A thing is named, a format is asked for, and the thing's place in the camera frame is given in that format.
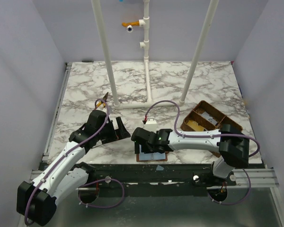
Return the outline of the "brown leather card holder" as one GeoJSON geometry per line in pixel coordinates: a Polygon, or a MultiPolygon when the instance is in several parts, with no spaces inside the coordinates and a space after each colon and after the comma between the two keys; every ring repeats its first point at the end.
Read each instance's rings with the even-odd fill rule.
{"type": "Polygon", "coordinates": [[[137,162],[154,162],[154,161],[167,161],[168,152],[163,153],[145,153],[143,152],[142,146],[139,144],[134,145],[134,152],[136,154],[137,162]]]}

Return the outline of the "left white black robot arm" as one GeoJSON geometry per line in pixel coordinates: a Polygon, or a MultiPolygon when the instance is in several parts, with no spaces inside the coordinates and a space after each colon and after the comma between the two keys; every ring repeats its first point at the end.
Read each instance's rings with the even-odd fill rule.
{"type": "Polygon", "coordinates": [[[46,225],[54,216],[57,205],[75,188],[87,183],[89,173],[76,167],[98,141],[102,144],[129,138],[121,117],[116,118],[117,128],[101,110],[93,110],[86,123],[74,131],[58,157],[31,182],[23,181],[17,190],[16,210],[24,216],[27,226],[46,225]]]}

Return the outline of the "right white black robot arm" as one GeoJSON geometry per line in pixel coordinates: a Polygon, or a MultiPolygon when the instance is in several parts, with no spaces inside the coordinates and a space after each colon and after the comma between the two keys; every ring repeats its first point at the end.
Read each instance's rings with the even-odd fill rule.
{"type": "Polygon", "coordinates": [[[213,163],[212,175],[221,179],[226,179],[233,169],[249,165],[249,138],[229,124],[212,131],[160,129],[153,132],[138,127],[131,141],[135,143],[135,153],[166,153],[182,149],[219,153],[221,156],[213,163]]]}

